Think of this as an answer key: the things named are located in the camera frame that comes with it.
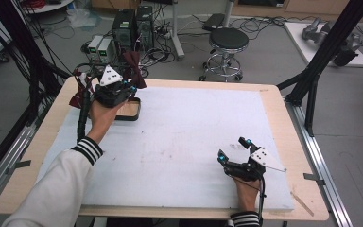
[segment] gray floor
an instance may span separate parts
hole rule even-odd
[[[64,11],[48,13],[44,23],[59,21]],[[180,19],[181,26],[194,21]],[[105,34],[112,20],[101,20],[98,27],[74,31],[68,22],[54,25],[55,33],[47,35],[50,47],[73,69],[87,59],[80,47],[95,34]],[[199,23],[189,24],[183,32],[198,32]],[[208,36],[180,36],[185,51],[182,61],[159,63],[148,68],[147,79],[197,80],[202,75],[202,63],[210,56]],[[41,40],[36,41],[46,54]],[[237,55],[242,62],[243,83],[278,84],[299,74],[306,66],[287,32],[278,27],[261,31],[258,39],[250,42],[247,50]],[[208,77],[221,82],[221,77]],[[282,91],[288,94],[291,88]],[[15,65],[0,63],[0,142],[27,104],[27,84]],[[337,190],[354,226],[363,226],[363,68],[327,67],[320,77],[314,119],[314,133],[320,150],[331,171]],[[6,216],[0,215],[0,224]],[[86,226],[88,218],[81,218],[79,226]],[[175,219],[161,226],[175,226]],[[264,226],[282,226],[281,221],[265,221]],[[288,226],[336,226],[333,218],[324,222],[290,221]]]

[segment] striped sleeve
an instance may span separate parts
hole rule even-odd
[[[99,145],[88,137],[81,139],[78,144],[72,148],[72,150],[82,153],[91,163],[91,165],[94,165],[94,163],[102,156],[103,153]]]
[[[260,226],[258,213],[253,211],[246,211],[231,215],[234,227],[256,227]]]

